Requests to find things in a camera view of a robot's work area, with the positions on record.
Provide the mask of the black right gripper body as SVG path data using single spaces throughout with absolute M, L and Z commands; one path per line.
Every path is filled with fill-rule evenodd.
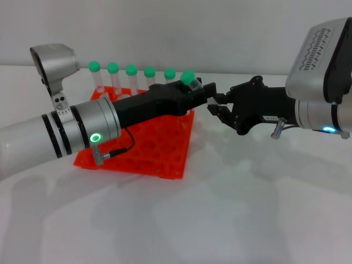
M 288 125 L 297 125 L 295 100 L 284 87 L 268 87 L 258 75 L 250 81 L 233 86 L 227 92 L 233 104 L 229 125 L 237 134 L 245 135 L 261 123 L 277 124 L 283 118 Z

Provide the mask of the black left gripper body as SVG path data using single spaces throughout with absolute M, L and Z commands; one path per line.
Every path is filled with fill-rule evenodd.
M 191 90 L 181 81 L 175 81 L 154 84 L 141 94 L 113 102 L 113 107 L 124 129 L 160 116 L 183 116 L 206 102 L 206 89 Z

